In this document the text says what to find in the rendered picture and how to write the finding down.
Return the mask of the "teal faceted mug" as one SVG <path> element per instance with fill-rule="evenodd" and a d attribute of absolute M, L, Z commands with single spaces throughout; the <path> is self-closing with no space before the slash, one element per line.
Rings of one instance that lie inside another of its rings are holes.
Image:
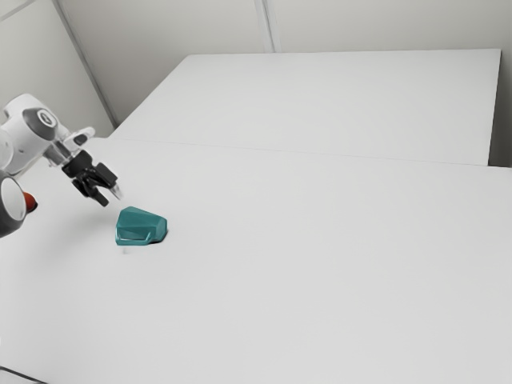
<path fill-rule="evenodd" d="M 115 226 L 118 246 L 148 246 L 164 240 L 168 231 L 166 218 L 128 206 L 120 211 Z"/>

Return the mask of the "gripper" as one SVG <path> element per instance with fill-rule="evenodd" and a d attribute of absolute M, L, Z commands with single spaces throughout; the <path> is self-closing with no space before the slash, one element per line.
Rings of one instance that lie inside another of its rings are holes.
<path fill-rule="evenodd" d="M 93 157 L 85 150 L 81 150 L 67 164 L 62 172 L 72 180 L 72 184 L 86 198 L 91 198 L 106 207 L 109 200 L 99 191 L 99 187 L 107 189 L 117 200 L 123 198 L 118 184 L 118 176 L 105 164 L 99 162 L 93 165 Z"/>

